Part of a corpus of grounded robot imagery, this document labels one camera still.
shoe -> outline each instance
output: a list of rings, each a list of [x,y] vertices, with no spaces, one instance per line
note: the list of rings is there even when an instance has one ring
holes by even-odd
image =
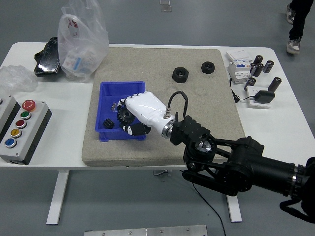
[[[286,21],[288,21],[291,25],[293,24],[295,16],[295,11],[290,8],[290,4],[286,6]]]
[[[301,38],[289,40],[286,44],[286,51],[291,54],[300,53]]]

push button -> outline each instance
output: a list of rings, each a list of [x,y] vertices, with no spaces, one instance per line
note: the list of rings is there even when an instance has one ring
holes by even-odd
[[[36,104],[33,100],[26,100],[22,104],[22,108],[28,112],[32,112],[35,110]]]
[[[17,139],[22,135],[22,131],[19,129],[12,129],[10,135],[12,136],[12,138]]]
[[[19,129],[23,129],[25,126],[26,126],[26,121],[25,120],[18,120],[16,123],[15,123],[15,126]]]
[[[17,144],[16,140],[15,139],[7,139],[4,143],[4,145],[7,147],[7,148],[13,148],[15,147],[15,145]]]
[[[29,118],[31,118],[31,113],[30,112],[22,112],[21,113],[21,118],[23,119],[23,120],[28,120]]]

black robotic arm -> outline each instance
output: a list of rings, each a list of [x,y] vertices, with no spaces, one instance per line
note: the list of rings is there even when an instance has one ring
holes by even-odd
[[[305,167],[266,158],[262,156],[264,146],[251,137],[236,141],[215,139],[190,116],[185,116],[183,121],[175,120],[170,141],[174,145],[186,145],[184,179],[229,196],[248,191],[252,185],[291,196],[280,208],[315,223],[315,157]],[[230,147],[231,152],[218,146]],[[214,163],[216,154],[226,161]],[[300,201],[306,215],[289,207]]]

hex nut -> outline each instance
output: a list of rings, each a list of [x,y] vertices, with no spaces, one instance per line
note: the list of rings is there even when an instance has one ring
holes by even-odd
[[[183,67],[177,67],[173,71],[173,80],[176,81],[176,83],[185,83],[188,78],[189,72],[183,68]]]
[[[205,74],[211,74],[215,70],[215,65],[212,62],[206,61],[202,63],[201,70]]]

black gear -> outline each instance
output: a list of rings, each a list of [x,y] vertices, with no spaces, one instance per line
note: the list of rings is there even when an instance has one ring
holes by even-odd
[[[135,116],[126,107],[122,107],[117,112],[117,119],[122,125],[128,125],[133,123]]]

